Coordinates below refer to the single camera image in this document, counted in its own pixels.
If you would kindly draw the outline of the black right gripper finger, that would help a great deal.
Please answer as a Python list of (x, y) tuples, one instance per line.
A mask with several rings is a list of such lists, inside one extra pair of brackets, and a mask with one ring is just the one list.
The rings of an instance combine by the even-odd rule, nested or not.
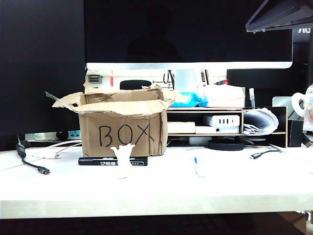
[(313, 24), (313, 12), (266, 13), (251, 18), (246, 24), (247, 32), (265, 32), (282, 29), (309, 27)]
[(312, 12), (313, 2), (311, 0), (266, 0), (260, 5), (251, 18), (266, 13), (282, 14), (296, 11)]

